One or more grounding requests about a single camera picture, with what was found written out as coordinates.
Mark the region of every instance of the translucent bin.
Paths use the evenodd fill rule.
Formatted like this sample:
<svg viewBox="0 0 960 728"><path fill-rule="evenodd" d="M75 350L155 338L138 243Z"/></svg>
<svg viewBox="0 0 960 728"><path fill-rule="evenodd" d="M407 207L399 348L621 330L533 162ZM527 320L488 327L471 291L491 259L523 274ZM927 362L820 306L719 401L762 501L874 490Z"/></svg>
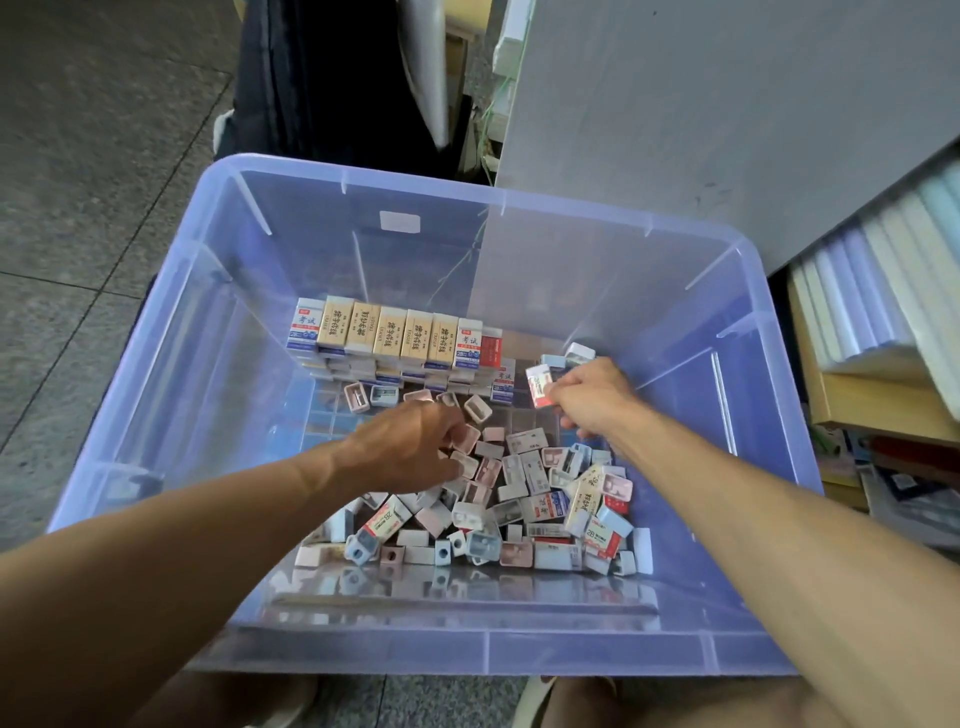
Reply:
<svg viewBox="0 0 960 728"><path fill-rule="evenodd" d="M763 270L736 231L250 155L201 178L50 528L308 445L312 402L336 395L318 390L284 344L297 298L328 293L609 352L662 411L820 491ZM792 672L684 523L629 475L631 520L650 529L651 576L428 567L422 589L384 597L371 567L346 574L323 603L290 608L272 602L292 578L284 562L194 665Z"/></svg>

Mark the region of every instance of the gray tile floor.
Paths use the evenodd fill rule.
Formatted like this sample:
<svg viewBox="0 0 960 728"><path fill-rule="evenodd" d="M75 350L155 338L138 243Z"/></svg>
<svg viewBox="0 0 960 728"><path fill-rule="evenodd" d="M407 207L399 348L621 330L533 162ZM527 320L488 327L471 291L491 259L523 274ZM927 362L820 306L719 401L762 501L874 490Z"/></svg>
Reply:
<svg viewBox="0 0 960 728"><path fill-rule="evenodd" d="M0 550L57 504L228 108L230 0L2 0ZM489 96L492 31L469 88ZM509 722L523 680L342 676L305 726Z"/></svg>

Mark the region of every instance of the forearm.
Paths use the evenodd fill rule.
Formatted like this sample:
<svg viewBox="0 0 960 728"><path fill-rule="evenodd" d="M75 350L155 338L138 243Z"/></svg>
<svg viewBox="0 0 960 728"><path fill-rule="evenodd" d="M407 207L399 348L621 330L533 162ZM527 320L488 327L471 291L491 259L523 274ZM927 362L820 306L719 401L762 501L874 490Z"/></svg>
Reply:
<svg viewBox="0 0 960 728"><path fill-rule="evenodd" d="M0 687L5 715L128 716L353 497L335 447L314 450L307 470L294 459L225 475L0 557L2 659L19 666Z"/></svg>
<svg viewBox="0 0 960 728"><path fill-rule="evenodd" d="M960 724L953 564L641 404L625 410L609 439L847 720Z"/></svg>

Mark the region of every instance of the black bag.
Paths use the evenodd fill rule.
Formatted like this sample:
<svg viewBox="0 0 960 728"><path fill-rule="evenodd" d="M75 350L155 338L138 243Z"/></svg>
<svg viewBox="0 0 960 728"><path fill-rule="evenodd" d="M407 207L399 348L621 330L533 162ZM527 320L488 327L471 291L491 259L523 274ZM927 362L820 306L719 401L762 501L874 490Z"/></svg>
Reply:
<svg viewBox="0 0 960 728"><path fill-rule="evenodd" d="M407 84L396 0L250 0L233 115L241 152L452 177Z"/></svg>

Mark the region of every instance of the person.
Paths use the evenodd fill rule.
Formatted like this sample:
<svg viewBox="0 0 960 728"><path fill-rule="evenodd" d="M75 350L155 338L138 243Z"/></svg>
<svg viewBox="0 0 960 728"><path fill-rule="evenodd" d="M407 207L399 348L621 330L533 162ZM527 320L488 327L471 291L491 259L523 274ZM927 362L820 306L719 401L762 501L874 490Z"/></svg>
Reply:
<svg viewBox="0 0 960 728"><path fill-rule="evenodd" d="M638 713L608 681L535 677L515 725L960 725L960 570L951 562L715 448L639 400L609 359L571 370L547 396L562 426L604 437L643 472L803 679L757 681L720 702ZM459 465L436 451L463 424L458 408L404 403L342 441L163 493L4 554L5 724L250 721L249 689L232 693L247 715L219 705L204 722L185 720L203 701L179 670L343 504L456 477Z"/></svg>

